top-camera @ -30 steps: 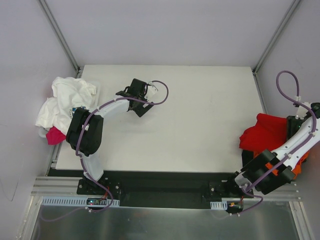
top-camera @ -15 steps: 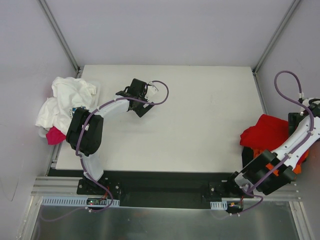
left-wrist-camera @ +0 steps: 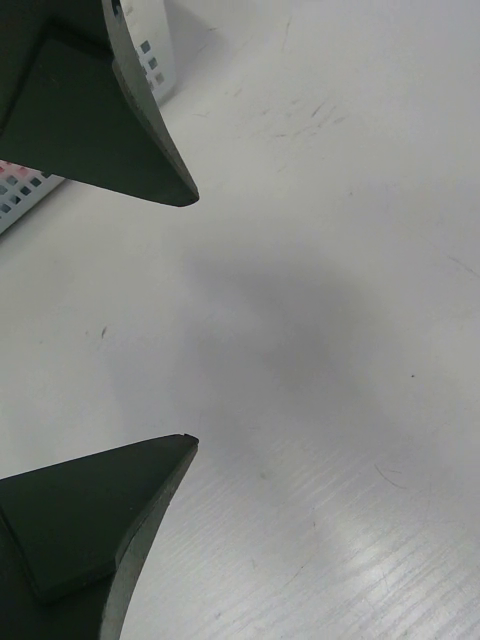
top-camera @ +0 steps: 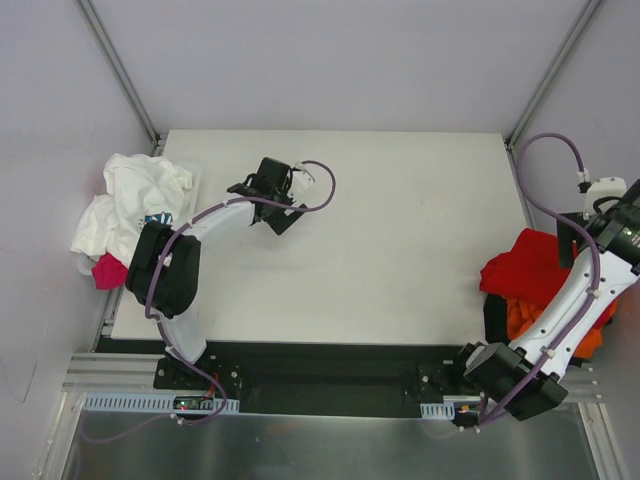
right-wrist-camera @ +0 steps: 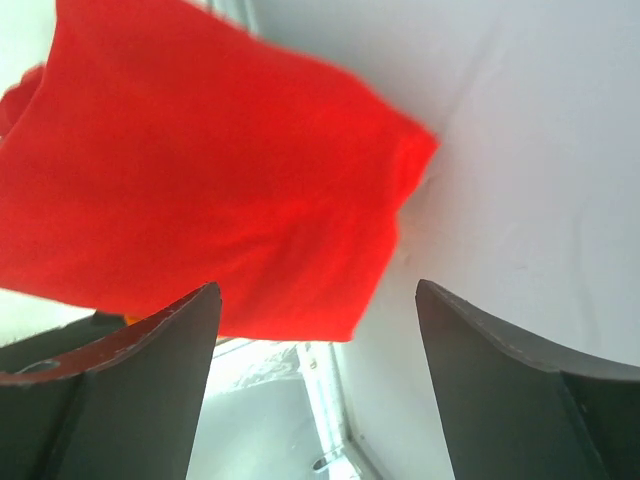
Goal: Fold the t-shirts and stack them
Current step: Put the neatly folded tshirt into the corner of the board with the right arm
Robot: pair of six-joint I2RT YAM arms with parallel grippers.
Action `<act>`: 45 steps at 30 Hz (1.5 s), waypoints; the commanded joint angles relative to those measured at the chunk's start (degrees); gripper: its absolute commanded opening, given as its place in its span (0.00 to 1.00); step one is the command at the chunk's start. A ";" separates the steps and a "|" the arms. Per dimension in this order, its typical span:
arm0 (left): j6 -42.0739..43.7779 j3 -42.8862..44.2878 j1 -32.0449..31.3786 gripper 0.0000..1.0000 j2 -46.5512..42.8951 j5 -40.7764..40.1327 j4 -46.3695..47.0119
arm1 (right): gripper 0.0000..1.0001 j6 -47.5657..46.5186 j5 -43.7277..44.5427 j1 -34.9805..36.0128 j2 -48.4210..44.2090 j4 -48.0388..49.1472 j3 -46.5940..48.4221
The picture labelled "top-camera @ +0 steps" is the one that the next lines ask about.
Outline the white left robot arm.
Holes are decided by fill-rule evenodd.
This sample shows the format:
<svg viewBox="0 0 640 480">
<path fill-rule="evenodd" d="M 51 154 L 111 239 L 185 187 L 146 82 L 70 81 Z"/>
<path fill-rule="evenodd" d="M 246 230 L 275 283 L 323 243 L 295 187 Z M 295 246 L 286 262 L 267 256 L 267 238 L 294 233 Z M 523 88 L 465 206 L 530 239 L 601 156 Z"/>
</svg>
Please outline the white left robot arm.
<svg viewBox="0 0 640 480">
<path fill-rule="evenodd" d="M 180 360 L 177 377 L 192 389 L 205 386 L 212 366 L 201 358 L 206 339 L 195 304 L 205 247 L 224 236 L 264 223 L 281 235 L 304 213 L 297 201 L 315 182 L 302 164 L 265 157 L 257 171 L 227 189 L 223 200 L 172 228 L 149 221 L 140 234 L 125 287 L 158 325 L 166 350 Z"/>
</svg>

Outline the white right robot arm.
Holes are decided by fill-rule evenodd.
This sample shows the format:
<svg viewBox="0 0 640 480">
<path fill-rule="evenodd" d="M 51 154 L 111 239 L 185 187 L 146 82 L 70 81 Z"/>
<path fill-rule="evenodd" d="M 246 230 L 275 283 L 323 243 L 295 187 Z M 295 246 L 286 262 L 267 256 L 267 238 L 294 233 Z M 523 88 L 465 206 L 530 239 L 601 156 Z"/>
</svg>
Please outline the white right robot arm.
<svg viewBox="0 0 640 480">
<path fill-rule="evenodd" d="M 560 405 L 561 385 L 579 343 L 601 314 L 639 280 L 639 185 L 591 217 L 567 280 L 535 323 L 510 344 L 466 344 L 450 369 L 452 388 L 478 389 L 483 399 L 475 425 L 510 414 L 519 421 Z"/>
</svg>

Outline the red t-shirt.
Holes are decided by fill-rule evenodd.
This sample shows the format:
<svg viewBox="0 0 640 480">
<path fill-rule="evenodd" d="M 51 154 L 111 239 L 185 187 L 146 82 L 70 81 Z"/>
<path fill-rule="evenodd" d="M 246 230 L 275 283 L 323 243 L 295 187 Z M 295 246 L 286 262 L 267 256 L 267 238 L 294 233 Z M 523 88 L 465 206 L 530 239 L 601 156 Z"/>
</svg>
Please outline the red t-shirt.
<svg viewBox="0 0 640 480">
<path fill-rule="evenodd" d="M 526 228 L 510 251 L 489 260 L 482 268 L 479 290 L 544 309 L 564 285 L 569 272 L 560 264 L 557 237 Z"/>
</svg>

